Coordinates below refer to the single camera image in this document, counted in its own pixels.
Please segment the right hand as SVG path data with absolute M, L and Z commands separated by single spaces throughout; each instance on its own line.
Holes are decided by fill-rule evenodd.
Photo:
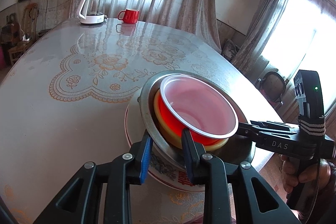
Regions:
M 308 183 L 316 179 L 318 173 L 318 165 L 311 165 L 300 174 L 295 173 L 294 165 L 285 155 L 281 156 L 282 160 L 282 185 L 287 193 L 291 193 L 294 187 L 299 183 Z M 319 167 L 319 188 L 323 189 L 329 183 L 331 176 L 331 168 L 329 163 L 322 159 Z

